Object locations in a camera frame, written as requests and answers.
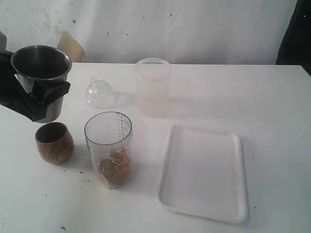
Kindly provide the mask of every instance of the wooden cup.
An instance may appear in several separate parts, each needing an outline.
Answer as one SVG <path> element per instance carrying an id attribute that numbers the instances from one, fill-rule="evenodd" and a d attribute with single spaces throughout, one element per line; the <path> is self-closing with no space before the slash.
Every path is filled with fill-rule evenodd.
<path id="1" fill-rule="evenodd" d="M 35 133 L 35 142 L 42 159 L 50 164 L 59 164 L 69 159 L 74 149 L 68 128 L 60 122 L 41 126 Z"/>

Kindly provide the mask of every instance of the white table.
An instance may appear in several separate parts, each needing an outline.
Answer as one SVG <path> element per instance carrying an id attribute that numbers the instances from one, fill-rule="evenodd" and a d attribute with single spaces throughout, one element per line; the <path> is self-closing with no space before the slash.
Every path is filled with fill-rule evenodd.
<path id="1" fill-rule="evenodd" d="M 84 125 L 102 112 L 85 90 L 103 74 L 119 93 L 109 110 L 133 122 L 133 178 L 108 190 L 94 176 Z M 0 106 L 0 233 L 310 233 L 311 77 L 298 66 L 174 65 L 163 118 L 138 112 L 132 64 L 74 64 L 61 116 L 75 142 L 62 165 L 35 146 L 41 126 Z M 242 139 L 248 218 L 231 225 L 160 209 L 156 188 L 174 124 L 226 129 Z"/>

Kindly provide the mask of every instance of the white wall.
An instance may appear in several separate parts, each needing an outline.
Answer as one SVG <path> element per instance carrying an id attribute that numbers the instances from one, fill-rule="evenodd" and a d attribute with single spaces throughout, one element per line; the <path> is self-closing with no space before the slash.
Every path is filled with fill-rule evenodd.
<path id="1" fill-rule="evenodd" d="M 63 36 L 60 47 L 75 61 L 83 56 L 84 62 L 135 63 L 159 57 L 171 63 L 273 64 L 295 4 L 0 0 L 0 31 L 7 35 L 11 51 L 34 44 L 57 47 Z"/>

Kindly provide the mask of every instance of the stainless steel pot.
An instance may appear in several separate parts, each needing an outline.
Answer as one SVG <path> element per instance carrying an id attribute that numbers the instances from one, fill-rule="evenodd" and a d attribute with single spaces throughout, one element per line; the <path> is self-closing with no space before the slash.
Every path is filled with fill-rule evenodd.
<path id="1" fill-rule="evenodd" d="M 17 72 L 17 79 L 26 91 L 31 93 L 35 83 L 51 84 L 64 82 L 71 70 L 71 60 L 62 51 L 48 46 L 29 46 L 16 51 L 11 65 Z M 46 117 L 37 122 L 56 120 L 61 112 L 63 96 L 47 107 Z"/>

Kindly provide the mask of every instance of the white plastic tray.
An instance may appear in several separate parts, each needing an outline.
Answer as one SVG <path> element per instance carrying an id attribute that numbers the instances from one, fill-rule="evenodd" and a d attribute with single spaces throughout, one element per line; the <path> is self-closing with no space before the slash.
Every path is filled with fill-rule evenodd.
<path id="1" fill-rule="evenodd" d="M 243 222 L 247 206 L 240 138 L 232 132 L 174 126 L 156 199 L 167 210 Z"/>

